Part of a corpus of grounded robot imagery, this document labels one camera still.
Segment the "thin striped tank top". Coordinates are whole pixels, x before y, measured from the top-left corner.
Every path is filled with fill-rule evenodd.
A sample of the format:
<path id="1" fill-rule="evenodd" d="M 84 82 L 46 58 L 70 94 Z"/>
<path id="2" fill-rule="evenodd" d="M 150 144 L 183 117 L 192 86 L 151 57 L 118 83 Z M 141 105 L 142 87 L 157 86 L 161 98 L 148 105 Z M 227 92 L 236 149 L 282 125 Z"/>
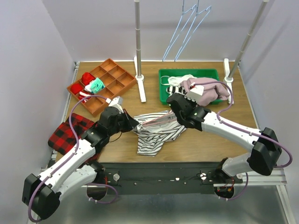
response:
<path id="1" fill-rule="evenodd" d="M 133 130 L 138 136 L 137 153 L 139 155 L 156 156 L 164 143 L 175 141 L 186 130 L 177 120 L 164 125 L 142 125 L 143 122 L 158 118 L 167 112 L 161 111 L 134 116 L 134 119 L 139 122 Z"/>

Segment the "pink wire hanger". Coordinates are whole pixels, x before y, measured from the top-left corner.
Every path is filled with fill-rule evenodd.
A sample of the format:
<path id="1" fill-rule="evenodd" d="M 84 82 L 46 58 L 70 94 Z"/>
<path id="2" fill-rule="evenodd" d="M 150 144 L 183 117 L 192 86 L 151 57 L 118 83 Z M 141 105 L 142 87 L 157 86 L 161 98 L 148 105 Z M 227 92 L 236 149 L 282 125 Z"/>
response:
<path id="1" fill-rule="evenodd" d="M 143 126 L 151 126 L 151 125 L 164 125 L 176 121 L 177 117 L 172 111 L 168 111 L 166 114 L 159 116 L 158 118 L 145 121 L 142 123 Z"/>

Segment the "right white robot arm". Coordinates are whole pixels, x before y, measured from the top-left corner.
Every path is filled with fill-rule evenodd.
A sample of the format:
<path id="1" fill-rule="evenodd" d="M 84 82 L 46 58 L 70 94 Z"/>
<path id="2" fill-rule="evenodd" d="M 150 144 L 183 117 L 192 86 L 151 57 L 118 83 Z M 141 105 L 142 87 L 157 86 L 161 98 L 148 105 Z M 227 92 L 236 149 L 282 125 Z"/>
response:
<path id="1" fill-rule="evenodd" d="M 270 128 L 264 130 L 242 126 L 186 99 L 175 93 L 167 98 L 167 104 L 177 117 L 179 124 L 219 135 L 247 150 L 247 153 L 224 158 L 214 175 L 217 181 L 227 182 L 231 177 L 250 171 L 269 176 L 275 168 L 282 153 L 275 132 Z"/>

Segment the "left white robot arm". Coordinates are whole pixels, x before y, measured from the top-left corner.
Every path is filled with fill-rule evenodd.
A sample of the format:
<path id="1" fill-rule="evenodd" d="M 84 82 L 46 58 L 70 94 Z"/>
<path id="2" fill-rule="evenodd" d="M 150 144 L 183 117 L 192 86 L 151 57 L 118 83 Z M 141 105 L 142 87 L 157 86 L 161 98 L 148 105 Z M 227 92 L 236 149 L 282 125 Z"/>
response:
<path id="1" fill-rule="evenodd" d="M 87 164 L 100 153 L 116 133 L 130 132 L 138 126 L 126 110 L 107 107 L 100 119 L 76 138 L 75 146 L 56 164 L 39 175 L 30 174 L 23 186 L 22 202 L 28 207 L 28 218 L 38 223 L 49 218 L 59 207 L 63 197 L 85 184 L 103 181 L 102 166 Z"/>

